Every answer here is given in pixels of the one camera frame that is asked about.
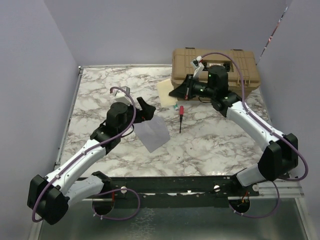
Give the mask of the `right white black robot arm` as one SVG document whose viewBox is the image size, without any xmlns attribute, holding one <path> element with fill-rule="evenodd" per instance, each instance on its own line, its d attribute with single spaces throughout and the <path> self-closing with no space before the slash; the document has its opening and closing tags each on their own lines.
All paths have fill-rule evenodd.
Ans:
<svg viewBox="0 0 320 240">
<path fill-rule="evenodd" d="M 259 162 L 238 172 L 230 182 L 229 189 L 234 195 L 242 195 L 251 184 L 274 181 L 297 167 L 297 137 L 273 128 L 244 105 L 242 98 L 229 90 L 228 72 L 223 66 L 209 67 L 206 83 L 187 74 L 169 96 L 184 100 L 208 98 L 217 112 L 241 127 L 261 148 Z"/>
</svg>

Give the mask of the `grey envelope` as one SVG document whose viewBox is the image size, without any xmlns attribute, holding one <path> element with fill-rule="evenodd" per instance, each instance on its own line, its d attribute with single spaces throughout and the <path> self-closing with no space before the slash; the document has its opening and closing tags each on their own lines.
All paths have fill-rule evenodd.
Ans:
<svg viewBox="0 0 320 240">
<path fill-rule="evenodd" d="M 171 139 L 166 122 L 160 116 L 155 115 L 151 120 L 133 126 L 134 133 L 150 153 Z"/>
</svg>

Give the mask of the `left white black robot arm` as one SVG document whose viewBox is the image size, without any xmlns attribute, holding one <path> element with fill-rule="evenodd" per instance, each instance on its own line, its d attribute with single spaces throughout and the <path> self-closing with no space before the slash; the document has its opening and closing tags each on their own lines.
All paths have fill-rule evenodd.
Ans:
<svg viewBox="0 0 320 240">
<path fill-rule="evenodd" d="M 142 97 L 137 101 L 139 109 L 134 103 L 113 103 L 104 122 L 74 156 L 46 176 L 38 174 L 30 181 L 27 206 L 32 209 L 31 217 L 35 223 L 44 220 L 54 225 L 72 205 L 90 196 L 103 198 L 110 193 L 111 180 L 103 173 L 93 173 L 84 180 L 79 180 L 79 177 L 111 152 L 133 124 L 150 121 L 154 117 L 154 106 L 147 104 Z"/>
</svg>

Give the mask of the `tan paper letter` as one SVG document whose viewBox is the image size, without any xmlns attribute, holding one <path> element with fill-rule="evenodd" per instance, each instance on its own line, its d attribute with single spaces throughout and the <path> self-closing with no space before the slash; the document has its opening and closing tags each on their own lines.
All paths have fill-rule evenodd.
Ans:
<svg viewBox="0 0 320 240">
<path fill-rule="evenodd" d="M 156 84 L 156 88 L 162 108 L 176 105 L 178 99 L 176 97 L 169 96 L 169 93 L 174 89 L 170 78 L 158 82 Z"/>
</svg>

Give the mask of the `green white glue stick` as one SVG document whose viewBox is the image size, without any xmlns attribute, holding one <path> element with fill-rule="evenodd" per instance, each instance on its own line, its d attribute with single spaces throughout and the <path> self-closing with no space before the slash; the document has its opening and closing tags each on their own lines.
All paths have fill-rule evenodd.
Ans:
<svg viewBox="0 0 320 240">
<path fill-rule="evenodd" d="M 175 111 L 178 111 L 180 109 L 177 102 L 173 105 L 173 108 Z"/>
</svg>

